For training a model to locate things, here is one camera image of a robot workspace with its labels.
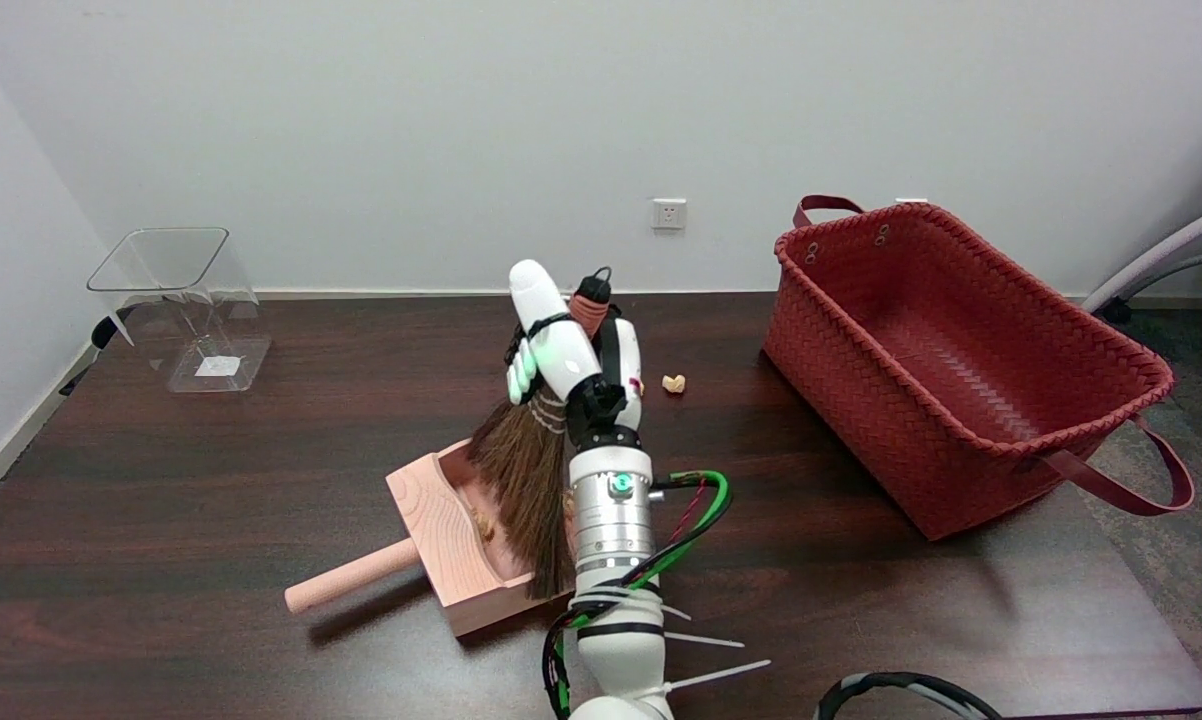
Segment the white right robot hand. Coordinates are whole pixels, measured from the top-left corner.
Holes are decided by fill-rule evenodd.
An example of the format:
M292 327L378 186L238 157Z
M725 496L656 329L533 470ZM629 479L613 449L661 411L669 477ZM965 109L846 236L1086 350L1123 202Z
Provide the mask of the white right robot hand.
M534 389L551 389L565 404L575 450L641 448L642 363L633 325L607 310L589 333L532 258L511 266L508 288L519 320L508 355L508 400L526 404Z

